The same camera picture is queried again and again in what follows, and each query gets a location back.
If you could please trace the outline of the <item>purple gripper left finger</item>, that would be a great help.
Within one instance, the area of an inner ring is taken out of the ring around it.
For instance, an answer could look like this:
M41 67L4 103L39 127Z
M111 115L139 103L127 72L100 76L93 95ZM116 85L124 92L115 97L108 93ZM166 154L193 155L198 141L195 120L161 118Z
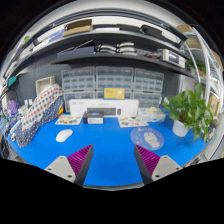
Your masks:
M45 170L68 180L76 185L84 184L91 160L93 157L93 146L86 146L73 154L59 156Z

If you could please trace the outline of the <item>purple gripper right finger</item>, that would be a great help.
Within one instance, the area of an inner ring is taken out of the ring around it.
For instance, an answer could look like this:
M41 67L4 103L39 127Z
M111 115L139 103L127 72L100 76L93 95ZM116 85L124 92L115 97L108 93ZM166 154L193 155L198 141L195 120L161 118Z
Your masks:
M134 156L144 185L148 185L182 169L168 155L158 156L139 145L134 147Z

